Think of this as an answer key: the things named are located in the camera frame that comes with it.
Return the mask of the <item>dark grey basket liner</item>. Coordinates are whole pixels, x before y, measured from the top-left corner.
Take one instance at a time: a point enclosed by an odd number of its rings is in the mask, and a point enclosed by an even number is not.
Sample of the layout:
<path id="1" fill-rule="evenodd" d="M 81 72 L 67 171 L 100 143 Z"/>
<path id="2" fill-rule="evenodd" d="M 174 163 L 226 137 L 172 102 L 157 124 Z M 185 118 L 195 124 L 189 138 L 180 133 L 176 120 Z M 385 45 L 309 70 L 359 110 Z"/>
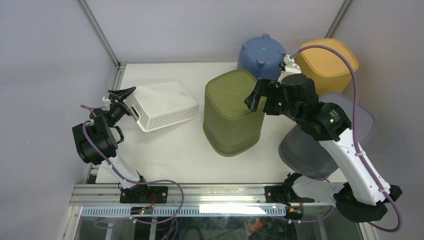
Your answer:
<path id="1" fill-rule="evenodd" d="M 356 122 L 357 139 L 364 147 L 377 126 L 377 120 L 372 112 L 359 104 L 356 107 Z M 327 179 L 339 169 L 331 155 L 297 124 L 281 141 L 278 153 L 294 172 L 312 179 Z"/>

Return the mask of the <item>white perforated plastic tray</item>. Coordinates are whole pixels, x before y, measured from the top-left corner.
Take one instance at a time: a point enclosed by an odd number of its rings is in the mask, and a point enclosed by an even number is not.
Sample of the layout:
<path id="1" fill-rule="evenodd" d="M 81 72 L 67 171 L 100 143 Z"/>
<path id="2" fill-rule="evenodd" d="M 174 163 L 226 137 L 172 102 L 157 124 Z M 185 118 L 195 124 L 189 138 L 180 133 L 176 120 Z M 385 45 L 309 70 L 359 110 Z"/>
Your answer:
<path id="1" fill-rule="evenodd" d="M 139 104 L 141 119 L 136 123 L 146 133 L 195 119 L 199 109 L 178 81 L 137 86 L 124 102 Z"/>

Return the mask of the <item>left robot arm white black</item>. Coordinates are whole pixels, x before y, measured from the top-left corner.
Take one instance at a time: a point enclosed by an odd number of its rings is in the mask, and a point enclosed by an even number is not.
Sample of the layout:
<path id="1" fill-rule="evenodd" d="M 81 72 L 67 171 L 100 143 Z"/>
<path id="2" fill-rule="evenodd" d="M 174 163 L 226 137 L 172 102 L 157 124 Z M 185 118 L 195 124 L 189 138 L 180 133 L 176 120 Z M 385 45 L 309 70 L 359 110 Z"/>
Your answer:
<path id="1" fill-rule="evenodd" d="M 125 103 L 136 87 L 121 90 L 109 90 L 109 107 L 80 107 L 90 111 L 89 120 L 72 127 L 75 147 L 81 160 L 108 170 L 120 184 L 121 195 L 145 203 L 151 196 L 151 190 L 145 178 L 119 156 L 118 144 L 125 140 L 121 128 L 117 125 L 125 115 L 133 112 Z"/>

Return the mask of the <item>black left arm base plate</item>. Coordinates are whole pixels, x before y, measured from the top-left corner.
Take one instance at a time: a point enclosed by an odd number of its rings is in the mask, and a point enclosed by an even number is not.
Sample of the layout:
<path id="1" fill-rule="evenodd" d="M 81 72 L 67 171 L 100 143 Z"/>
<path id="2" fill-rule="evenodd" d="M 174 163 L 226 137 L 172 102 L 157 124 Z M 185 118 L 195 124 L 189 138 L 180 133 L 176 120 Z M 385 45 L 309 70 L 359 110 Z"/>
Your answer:
<path id="1" fill-rule="evenodd" d="M 122 188 L 119 202 L 121 204 L 166 204 L 168 202 L 167 186 L 134 185 Z"/>

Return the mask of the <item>blue plastic bucket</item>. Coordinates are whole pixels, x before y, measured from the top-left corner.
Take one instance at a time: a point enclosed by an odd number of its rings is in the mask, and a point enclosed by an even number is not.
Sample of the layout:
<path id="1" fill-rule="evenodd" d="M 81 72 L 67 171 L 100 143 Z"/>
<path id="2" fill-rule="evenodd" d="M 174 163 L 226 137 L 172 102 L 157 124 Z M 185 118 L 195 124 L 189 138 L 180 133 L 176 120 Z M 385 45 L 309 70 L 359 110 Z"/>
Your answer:
<path id="1" fill-rule="evenodd" d="M 279 63 L 286 53 L 269 34 L 256 36 L 242 43 L 236 68 L 250 72 L 257 79 L 277 80 L 281 74 Z"/>

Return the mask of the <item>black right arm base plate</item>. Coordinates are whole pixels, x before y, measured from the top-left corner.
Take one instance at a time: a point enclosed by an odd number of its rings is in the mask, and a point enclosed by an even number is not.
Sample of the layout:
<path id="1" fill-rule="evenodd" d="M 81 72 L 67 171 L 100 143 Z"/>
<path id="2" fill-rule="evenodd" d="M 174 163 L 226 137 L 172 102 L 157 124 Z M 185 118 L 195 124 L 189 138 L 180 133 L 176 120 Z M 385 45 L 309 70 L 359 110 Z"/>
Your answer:
<path id="1" fill-rule="evenodd" d="M 293 190 L 282 185 L 265 186 L 264 195 L 266 203 L 281 203 L 288 206 L 294 203 L 301 203 L 301 198 Z"/>

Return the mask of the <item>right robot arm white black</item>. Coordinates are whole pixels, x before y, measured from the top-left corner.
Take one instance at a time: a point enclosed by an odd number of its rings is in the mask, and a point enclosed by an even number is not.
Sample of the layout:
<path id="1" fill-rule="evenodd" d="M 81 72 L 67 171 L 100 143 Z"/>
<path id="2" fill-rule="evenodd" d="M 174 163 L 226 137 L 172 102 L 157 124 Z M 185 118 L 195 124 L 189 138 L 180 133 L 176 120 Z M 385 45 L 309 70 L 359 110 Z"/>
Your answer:
<path id="1" fill-rule="evenodd" d="M 402 194 L 399 186 L 387 183 L 372 166 L 362 147 L 354 141 L 354 129 L 344 110 L 332 102 L 321 102 L 315 83 L 302 73 L 282 81 L 260 78 L 245 104 L 256 112 L 261 98 L 266 98 L 263 112 L 284 115 L 318 142 L 335 160 L 346 182 L 325 182 L 293 173 L 283 181 L 285 204 L 309 198 L 335 207 L 354 223 L 381 220 L 387 203 Z"/>

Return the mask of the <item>olive green ribbed basket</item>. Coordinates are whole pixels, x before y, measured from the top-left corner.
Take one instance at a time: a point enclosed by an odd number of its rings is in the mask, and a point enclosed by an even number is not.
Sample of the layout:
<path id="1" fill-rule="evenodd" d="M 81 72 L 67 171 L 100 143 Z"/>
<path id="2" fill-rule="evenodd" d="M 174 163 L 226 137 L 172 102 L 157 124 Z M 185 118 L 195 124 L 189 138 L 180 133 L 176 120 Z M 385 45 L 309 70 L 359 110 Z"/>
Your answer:
<path id="1" fill-rule="evenodd" d="M 210 80 L 204 89 L 203 132 L 221 156 L 233 157 L 260 139 L 265 114 L 244 103 L 256 86 L 247 70 L 235 69 Z"/>

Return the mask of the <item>yellow ribbed basket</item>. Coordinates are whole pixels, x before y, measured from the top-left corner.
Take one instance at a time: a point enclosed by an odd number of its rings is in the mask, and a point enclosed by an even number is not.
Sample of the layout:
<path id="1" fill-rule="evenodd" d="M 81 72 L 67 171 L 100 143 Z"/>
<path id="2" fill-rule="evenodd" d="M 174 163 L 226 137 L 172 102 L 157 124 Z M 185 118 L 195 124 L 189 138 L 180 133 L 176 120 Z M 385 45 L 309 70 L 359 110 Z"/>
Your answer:
<path id="1" fill-rule="evenodd" d="M 357 58 L 341 41 L 334 38 L 322 38 L 306 42 L 301 47 L 311 45 L 322 45 L 337 51 L 349 62 L 354 71 L 358 70 Z M 299 65 L 302 73 L 314 81 L 315 90 L 319 96 L 329 92 L 342 93 L 352 78 L 346 64 L 326 49 L 304 50 L 294 57 L 294 61 Z"/>

